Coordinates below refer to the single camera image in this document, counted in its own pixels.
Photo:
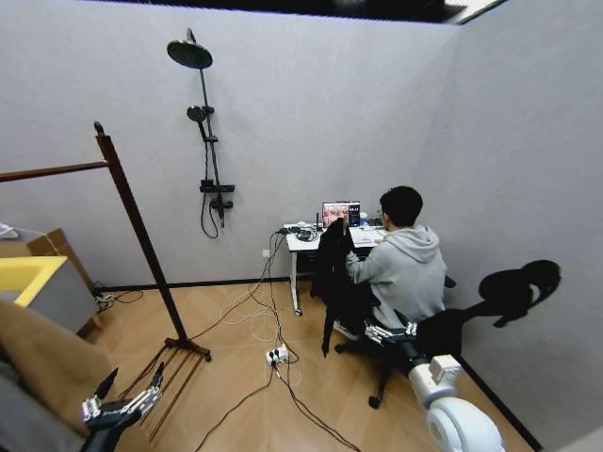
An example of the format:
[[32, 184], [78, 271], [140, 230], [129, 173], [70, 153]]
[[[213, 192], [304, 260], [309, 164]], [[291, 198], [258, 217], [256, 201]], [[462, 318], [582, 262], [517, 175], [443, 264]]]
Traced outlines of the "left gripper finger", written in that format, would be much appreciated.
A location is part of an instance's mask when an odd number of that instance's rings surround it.
[[90, 420], [100, 415], [103, 401], [111, 389], [117, 374], [118, 369], [114, 368], [109, 375], [99, 383], [93, 395], [82, 402], [82, 417], [84, 420]]
[[138, 413], [140, 416], [143, 416], [153, 407], [161, 397], [164, 368], [165, 364], [161, 362], [147, 388], [124, 406], [125, 414]]

